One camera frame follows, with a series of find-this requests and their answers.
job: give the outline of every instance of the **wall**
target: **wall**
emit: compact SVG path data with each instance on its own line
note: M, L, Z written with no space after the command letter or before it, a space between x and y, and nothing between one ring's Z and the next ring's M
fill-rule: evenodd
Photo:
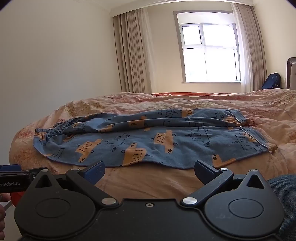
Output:
M155 55L157 92L240 93L240 83L182 83L182 69L173 11L232 11L228 2L188 1L147 8Z
M112 18L74 0L0 11L0 164L15 133L72 100L120 92Z
M266 57L267 75L287 77L287 60L296 57L296 8L287 0L254 0Z

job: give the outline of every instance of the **windowsill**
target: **windowsill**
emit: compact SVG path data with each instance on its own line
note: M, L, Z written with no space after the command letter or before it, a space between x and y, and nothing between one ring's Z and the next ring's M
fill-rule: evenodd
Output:
M182 84L196 84L196 83L239 83L240 81L236 80L220 80L220 81L196 81L196 82L182 82Z

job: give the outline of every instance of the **curtain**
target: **curtain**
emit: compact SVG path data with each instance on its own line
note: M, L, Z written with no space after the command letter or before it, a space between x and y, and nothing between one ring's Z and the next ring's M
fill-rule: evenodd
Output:
M122 92L151 93L148 17L137 9L113 18L115 45Z
M252 6L231 3L238 28L241 91L260 90L266 79L262 36Z
M149 67L149 78L150 78L150 84L151 84L151 90L152 93L158 93L157 85L155 81L155 57L154 57L154 46L153 46L153 40L152 40L152 33L151 33L151 27L149 22L149 15L147 8L143 8L143 29L144 29L144 41L146 43L146 50L147 50L147 64Z

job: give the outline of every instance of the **blue jeans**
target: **blue jeans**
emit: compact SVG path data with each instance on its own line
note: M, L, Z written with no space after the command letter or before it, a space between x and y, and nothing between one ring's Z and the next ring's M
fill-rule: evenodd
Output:
M278 232L283 241L296 240L296 175L284 175L267 181L284 207L285 218Z

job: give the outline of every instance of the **backpack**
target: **backpack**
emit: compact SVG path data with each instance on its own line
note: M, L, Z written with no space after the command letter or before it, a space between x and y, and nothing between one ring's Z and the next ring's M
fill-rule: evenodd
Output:
M279 75L279 73L274 73L274 74L270 74L264 85L262 86L262 90L265 89L275 89L275 88L280 88L281 86L281 76Z

